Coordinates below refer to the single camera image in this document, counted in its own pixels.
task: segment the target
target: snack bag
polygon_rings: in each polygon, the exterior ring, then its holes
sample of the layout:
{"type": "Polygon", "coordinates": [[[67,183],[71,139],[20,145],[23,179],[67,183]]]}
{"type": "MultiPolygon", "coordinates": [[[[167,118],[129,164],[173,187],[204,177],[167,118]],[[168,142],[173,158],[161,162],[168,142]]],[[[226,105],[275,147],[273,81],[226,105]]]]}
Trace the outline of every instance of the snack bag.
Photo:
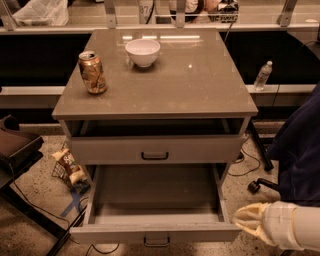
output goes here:
{"type": "Polygon", "coordinates": [[[66,175],[69,177],[71,185],[75,185],[78,181],[86,180],[86,174],[80,165],[77,165],[70,150],[68,148],[63,148],[60,151],[52,154],[56,159],[58,164],[60,164],[66,175]]]}

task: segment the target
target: speckled floor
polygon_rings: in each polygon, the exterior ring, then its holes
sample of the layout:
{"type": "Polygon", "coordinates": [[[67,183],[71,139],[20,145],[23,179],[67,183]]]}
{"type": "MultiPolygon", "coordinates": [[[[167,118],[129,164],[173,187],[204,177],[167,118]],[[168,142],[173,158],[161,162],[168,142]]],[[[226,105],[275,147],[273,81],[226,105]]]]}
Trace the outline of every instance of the speckled floor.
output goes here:
{"type": "MultiPolygon", "coordinates": [[[[61,216],[72,201],[70,189],[60,179],[53,177],[55,160],[52,153],[61,149],[65,137],[57,125],[42,125],[35,127],[33,125],[22,126],[25,131],[33,131],[42,135],[44,144],[41,148],[43,158],[32,166],[32,168],[23,174],[16,184],[20,187],[26,197],[33,204],[46,209],[47,211],[61,216]]],[[[243,150],[248,155],[260,158],[255,144],[251,137],[245,142],[243,150]]],[[[243,174],[256,168],[259,162],[245,154],[245,160],[241,163],[233,164],[229,172],[231,174],[243,174]]],[[[223,193],[226,200],[229,217],[240,207],[255,202],[273,202],[279,197],[277,192],[262,187],[256,195],[251,195],[247,191],[247,185],[258,177],[263,177],[276,181],[277,166],[267,173],[264,171],[263,164],[253,172],[241,177],[228,175],[223,184],[223,193]]],[[[76,208],[72,208],[65,216],[69,222],[77,216],[76,208]]],[[[67,227],[67,222],[49,216],[50,219],[62,227],[67,227]]],[[[0,198],[0,255],[2,256],[36,256],[46,255],[54,245],[56,239],[41,227],[34,224],[22,213],[0,198]]],[[[88,251],[89,244],[78,244],[74,239],[69,239],[60,249],[57,255],[79,256],[79,255],[101,255],[92,248],[88,251]]],[[[108,252],[116,247],[111,245],[96,245],[96,248],[102,252],[108,252]]],[[[262,241],[241,232],[235,241],[231,243],[187,243],[171,244],[166,248],[147,248],[142,244],[128,245],[120,244],[118,249],[111,255],[188,255],[188,256],[228,256],[228,255],[273,255],[281,254],[281,250],[270,247],[262,241]]],[[[311,251],[295,252],[293,255],[312,255],[319,256],[320,253],[311,251]]]]}

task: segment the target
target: gray tabletop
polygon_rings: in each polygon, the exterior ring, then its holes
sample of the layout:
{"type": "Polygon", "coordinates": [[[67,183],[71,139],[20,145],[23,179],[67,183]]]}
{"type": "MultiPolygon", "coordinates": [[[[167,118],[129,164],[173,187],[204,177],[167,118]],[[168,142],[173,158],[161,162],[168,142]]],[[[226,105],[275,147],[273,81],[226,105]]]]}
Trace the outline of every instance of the gray tabletop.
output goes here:
{"type": "Polygon", "coordinates": [[[87,92],[75,70],[53,112],[57,120],[252,116],[256,106],[219,33],[203,29],[106,29],[86,49],[99,54],[108,90],[87,92]],[[160,56],[149,68],[129,61],[125,45],[153,38],[160,56]]]}

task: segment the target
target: open drawer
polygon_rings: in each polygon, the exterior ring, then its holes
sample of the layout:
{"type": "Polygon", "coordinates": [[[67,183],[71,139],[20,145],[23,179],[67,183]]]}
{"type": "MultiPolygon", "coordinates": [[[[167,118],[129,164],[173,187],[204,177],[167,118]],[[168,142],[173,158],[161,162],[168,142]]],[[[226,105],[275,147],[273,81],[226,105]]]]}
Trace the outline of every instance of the open drawer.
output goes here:
{"type": "Polygon", "coordinates": [[[81,243],[233,241],[240,229],[228,220],[218,171],[212,164],[98,166],[81,243]]]}

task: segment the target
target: drawer handle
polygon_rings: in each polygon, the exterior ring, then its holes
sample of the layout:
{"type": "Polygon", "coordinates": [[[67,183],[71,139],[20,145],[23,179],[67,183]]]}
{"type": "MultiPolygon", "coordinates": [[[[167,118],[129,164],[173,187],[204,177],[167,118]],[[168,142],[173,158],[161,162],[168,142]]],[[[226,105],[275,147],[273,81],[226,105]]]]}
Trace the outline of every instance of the drawer handle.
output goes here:
{"type": "Polygon", "coordinates": [[[144,246],[145,247],[168,247],[170,245],[170,237],[167,238],[167,243],[165,244],[148,244],[147,243],[147,238],[145,237],[144,238],[144,246]]]}
{"type": "Polygon", "coordinates": [[[167,160],[169,152],[141,152],[141,158],[143,160],[167,160]]]}

